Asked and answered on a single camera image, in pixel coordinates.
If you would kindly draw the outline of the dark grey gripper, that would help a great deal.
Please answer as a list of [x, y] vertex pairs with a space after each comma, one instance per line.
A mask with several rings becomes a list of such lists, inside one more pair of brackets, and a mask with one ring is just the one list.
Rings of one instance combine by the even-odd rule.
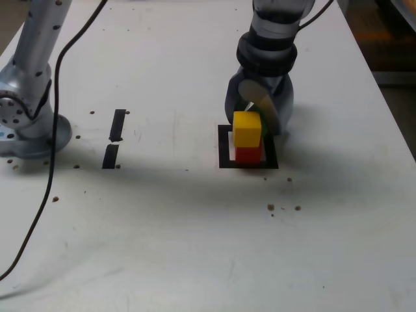
[[266, 130], [281, 135], [293, 111], [294, 92], [288, 75], [266, 77], [239, 68], [229, 80], [225, 98], [225, 114], [230, 124], [235, 111], [260, 114]]

